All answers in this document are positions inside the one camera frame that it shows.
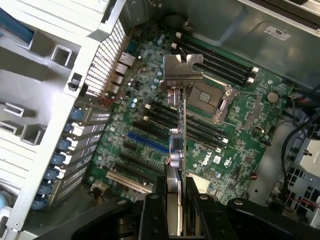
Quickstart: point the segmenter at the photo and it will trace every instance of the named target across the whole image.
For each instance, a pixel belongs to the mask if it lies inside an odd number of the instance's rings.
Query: motherboard
[[[154,190],[168,162],[169,129],[178,123],[161,91],[163,58],[203,54],[203,63],[193,67],[203,72],[203,81],[187,89],[186,174],[201,193],[223,204],[248,197],[292,86],[237,56],[152,23],[133,32],[125,53],[134,63],[113,76],[118,91],[112,117],[85,181],[103,183],[109,194],[131,201]]]

